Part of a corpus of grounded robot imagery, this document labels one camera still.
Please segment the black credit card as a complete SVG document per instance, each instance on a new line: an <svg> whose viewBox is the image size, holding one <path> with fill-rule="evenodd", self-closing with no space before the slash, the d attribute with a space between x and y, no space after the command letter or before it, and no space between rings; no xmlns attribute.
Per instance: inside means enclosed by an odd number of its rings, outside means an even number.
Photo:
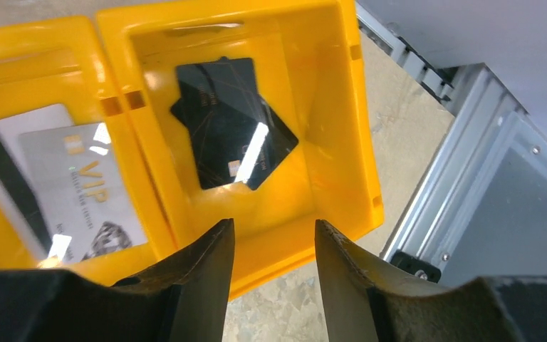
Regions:
<svg viewBox="0 0 547 342"><path fill-rule="evenodd" d="M191 96L180 98L170 112L189 132L199 186L203 190L236 181L258 128L266 134L262 145L257 147L254 166L246 180L250 190L258 189L299 143L261 96L256 98L255 110L239 110L225 102L201 106Z"/></svg>
<svg viewBox="0 0 547 342"><path fill-rule="evenodd" d="M181 123L197 123L197 115L239 114L253 120L263 115L252 58L222 57L174 68L179 99L170 112Z"/></svg>

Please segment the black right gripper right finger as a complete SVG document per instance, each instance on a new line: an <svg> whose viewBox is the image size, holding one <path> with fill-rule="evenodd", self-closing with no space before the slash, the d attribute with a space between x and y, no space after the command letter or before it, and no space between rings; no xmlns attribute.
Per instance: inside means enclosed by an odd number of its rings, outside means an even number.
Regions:
<svg viewBox="0 0 547 342"><path fill-rule="evenodd" d="M446 288L315 223L331 341L547 341L547 276L484 276Z"/></svg>

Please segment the silver VIP credit card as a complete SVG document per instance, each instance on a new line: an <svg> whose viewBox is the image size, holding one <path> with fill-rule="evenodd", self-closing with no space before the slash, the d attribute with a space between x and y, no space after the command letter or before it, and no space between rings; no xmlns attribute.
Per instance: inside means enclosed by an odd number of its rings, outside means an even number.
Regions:
<svg viewBox="0 0 547 342"><path fill-rule="evenodd" d="M65 263L147 243L105 123L23 133L19 145L49 232L69 241Z"/></svg>

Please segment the white credit card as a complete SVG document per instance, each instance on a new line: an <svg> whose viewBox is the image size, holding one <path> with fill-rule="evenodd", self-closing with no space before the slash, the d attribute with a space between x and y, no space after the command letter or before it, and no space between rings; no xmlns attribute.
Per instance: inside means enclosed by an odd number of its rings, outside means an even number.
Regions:
<svg viewBox="0 0 547 342"><path fill-rule="evenodd" d="M0 210L13 226L14 236L35 259L48 256L52 241L33 192L19 136L72 125L67 108L60 103L0 119Z"/></svg>

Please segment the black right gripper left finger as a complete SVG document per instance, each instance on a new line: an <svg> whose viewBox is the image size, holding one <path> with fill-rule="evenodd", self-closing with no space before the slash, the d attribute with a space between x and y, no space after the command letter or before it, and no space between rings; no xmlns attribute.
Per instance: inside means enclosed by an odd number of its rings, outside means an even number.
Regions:
<svg viewBox="0 0 547 342"><path fill-rule="evenodd" d="M220 341L234 220L117 281L65 269L0 271L0 341Z"/></svg>

